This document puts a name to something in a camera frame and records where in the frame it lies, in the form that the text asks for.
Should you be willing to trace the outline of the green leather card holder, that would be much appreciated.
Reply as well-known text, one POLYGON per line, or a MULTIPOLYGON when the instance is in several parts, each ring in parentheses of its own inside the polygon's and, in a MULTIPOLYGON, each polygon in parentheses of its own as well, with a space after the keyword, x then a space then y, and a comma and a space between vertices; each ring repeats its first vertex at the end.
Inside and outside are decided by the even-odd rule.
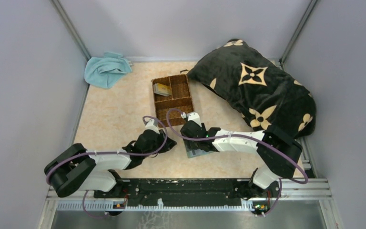
POLYGON ((198 146, 197 141, 184 140, 183 142, 184 142, 184 146, 185 146, 186 154, 187 154, 188 158, 204 156, 204 155, 212 153, 212 151, 210 151, 210 150, 201 149, 198 146))

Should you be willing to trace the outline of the brown woven divided basket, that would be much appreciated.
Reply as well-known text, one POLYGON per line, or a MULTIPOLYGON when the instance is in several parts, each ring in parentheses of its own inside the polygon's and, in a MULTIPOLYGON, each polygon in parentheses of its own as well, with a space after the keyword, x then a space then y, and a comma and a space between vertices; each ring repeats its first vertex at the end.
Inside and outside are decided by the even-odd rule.
POLYGON ((166 115, 171 108, 178 108, 182 112, 194 111, 193 99, 186 74, 172 75, 151 80, 152 85, 160 83, 169 86, 171 95, 153 94, 156 117, 167 126, 166 115))

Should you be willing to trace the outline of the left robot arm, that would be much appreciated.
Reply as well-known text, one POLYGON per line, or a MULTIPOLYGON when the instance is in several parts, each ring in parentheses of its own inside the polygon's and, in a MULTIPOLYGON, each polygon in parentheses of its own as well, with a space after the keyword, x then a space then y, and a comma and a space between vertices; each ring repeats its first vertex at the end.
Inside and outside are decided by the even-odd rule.
POLYGON ((81 143, 75 143, 52 160, 45 168, 46 181, 58 197, 67 197, 78 190, 95 190, 119 197, 124 185, 116 170, 136 168, 149 153, 170 151, 177 143, 163 130, 144 130, 115 153, 88 152, 81 143))

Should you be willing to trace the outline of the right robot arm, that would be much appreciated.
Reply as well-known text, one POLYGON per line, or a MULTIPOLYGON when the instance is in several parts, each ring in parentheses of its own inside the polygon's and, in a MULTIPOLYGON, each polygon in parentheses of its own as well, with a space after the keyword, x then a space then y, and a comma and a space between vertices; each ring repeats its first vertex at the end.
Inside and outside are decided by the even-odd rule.
POLYGON ((244 152, 260 156, 264 164, 250 179, 252 195, 261 197, 270 185, 280 178, 292 179, 299 168, 302 147, 276 126, 255 132, 233 132, 203 123, 188 121, 180 130, 184 140, 192 141, 197 149, 206 152, 244 152))

